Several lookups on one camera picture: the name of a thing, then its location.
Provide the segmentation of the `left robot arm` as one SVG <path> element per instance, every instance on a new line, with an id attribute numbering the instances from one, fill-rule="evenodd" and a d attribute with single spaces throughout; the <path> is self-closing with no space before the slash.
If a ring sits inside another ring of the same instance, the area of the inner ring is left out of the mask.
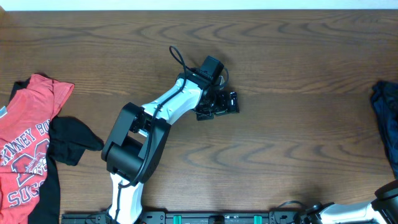
<path id="1" fill-rule="evenodd" d="M 182 115 L 193 111 L 203 121 L 238 113 L 238 95 L 224 90 L 225 85 L 221 77 L 212 83 L 194 73 L 180 74 L 158 99 L 142 106 L 123 106 L 101 153 L 113 183 L 108 223 L 138 221 L 144 184 L 160 162 L 172 125 Z"/>

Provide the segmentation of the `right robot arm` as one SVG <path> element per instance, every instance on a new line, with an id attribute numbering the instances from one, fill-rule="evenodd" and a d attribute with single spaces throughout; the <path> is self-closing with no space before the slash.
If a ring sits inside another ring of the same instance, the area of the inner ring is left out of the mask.
<path id="1" fill-rule="evenodd" d="M 375 199 L 354 204 L 316 204 L 295 217 L 301 224 L 397 224 L 397 181 L 377 189 Z"/>

